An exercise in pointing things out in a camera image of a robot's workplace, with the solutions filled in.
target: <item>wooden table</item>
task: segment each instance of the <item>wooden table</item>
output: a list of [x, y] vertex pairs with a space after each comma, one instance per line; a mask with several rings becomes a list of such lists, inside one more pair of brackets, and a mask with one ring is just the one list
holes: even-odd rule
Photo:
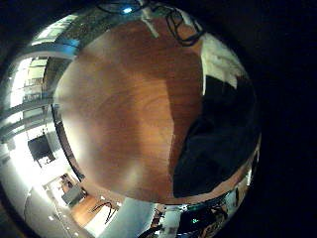
[[131, 22], [80, 52], [56, 92], [65, 132], [98, 186], [159, 203], [210, 199], [237, 184], [246, 166], [211, 193], [173, 197], [172, 172], [200, 111], [201, 45], [183, 48], [163, 19], [155, 26], [157, 39], [143, 22]]

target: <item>black background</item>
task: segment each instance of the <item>black background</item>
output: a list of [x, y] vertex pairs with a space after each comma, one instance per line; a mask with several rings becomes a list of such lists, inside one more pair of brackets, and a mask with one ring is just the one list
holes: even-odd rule
[[[0, 73], [40, 26], [88, 2], [1, 1]], [[162, 2], [187, 10], [236, 50], [262, 107], [254, 186], [218, 237], [317, 237], [317, 1]]]

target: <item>black cloth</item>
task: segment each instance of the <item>black cloth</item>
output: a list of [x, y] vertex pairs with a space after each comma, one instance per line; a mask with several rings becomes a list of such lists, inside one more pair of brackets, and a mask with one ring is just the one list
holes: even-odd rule
[[173, 174], [173, 195], [210, 192], [248, 159], [261, 132], [251, 83], [239, 79], [237, 89], [212, 76], [206, 78], [202, 112], [191, 125]]

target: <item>desk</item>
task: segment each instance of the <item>desk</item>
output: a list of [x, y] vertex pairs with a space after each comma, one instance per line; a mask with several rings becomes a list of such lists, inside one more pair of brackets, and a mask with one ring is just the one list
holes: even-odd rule
[[183, 48], [164, 19], [154, 22], [158, 39], [143, 22], [131, 22], [79, 53], [57, 86], [65, 133], [98, 186], [159, 203], [210, 199], [237, 184], [245, 166], [211, 193], [173, 197], [172, 172], [200, 112], [201, 45]]

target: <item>cable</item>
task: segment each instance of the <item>cable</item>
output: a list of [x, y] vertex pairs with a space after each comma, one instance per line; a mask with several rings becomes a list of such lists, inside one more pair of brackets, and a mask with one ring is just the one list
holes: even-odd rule
[[161, 230], [162, 225], [158, 225], [156, 227], [152, 227], [149, 230], [146, 230], [144, 233], [142, 233], [138, 238], [147, 238], [149, 235], [156, 233], [156, 231]]
[[[129, 12], [129, 14], [135, 13], [135, 12], [139, 12], [140, 10], [142, 10], [142, 9], [144, 9], [144, 8], [146, 8], [146, 7], [148, 7], [148, 6], [150, 5], [150, 3], [151, 3], [151, 0], [145, 0], [145, 3], [144, 3], [143, 5], [141, 5], [138, 0], [134, 0], [134, 2], [135, 2], [135, 4], [138, 5], [139, 7], [137, 7], [137, 8], [134, 9], [134, 10], [132, 10], [131, 12]], [[120, 1], [114, 1], [114, 2], [107, 2], [107, 3], [105, 3], [106, 6], [107, 6], [107, 5], [108, 5], [108, 6], [110, 6], [110, 5], [118, 5], [118, 6], [122, 6], [122, 7], [124, 7], [124, 6], [130, 6], [131, 4], [132, 4], [131, 2], [120, 2]], [[97, 7], [99, 10], [101, 10], [101, 11], [103, 11], [103, 12], [106, 12], [106, 13], [109, 13], [109, 14], [127, 15], [127, 13], [124, 13], [123, 11], [111, 11], [111, 10], [109, 10], [109, 9], [107, 9], [107, 8], [105, 8], [105, 7], [103, 7], [103, 6], [101, 6], [100, 3], [96, 3], [95, 5], [96, 5], [96, 7]]]
[[98, 208], [100, 208], [101, 206], [104, 206], [104, 205], [107, 205], [107, 204], [109, 204], [110, 207], [112, 208], [111, 202], [107, 201], [107, 202], [101, 203], [100, 205], [95, 205], [95, 206], [91, 209], [91, 212], [94, 212], [94, 211], [96, 211]]
[[185, 39], [182, 38], [178, 32], [178, 28], [184, 23], [184, 19], [179, 11], [177, 11], [176, 9], [170, 10], [166, 14], [165, 20], [167, 22], [169, 31], [183, 47], [192, 47], [199, 41], [200, 37], [202, 37], [206, 33], [205, 30], [200, 30], [196, 21], [191, 18], [191, 22], [194, 26], [194, 29], [196, 30], [196, 34]]

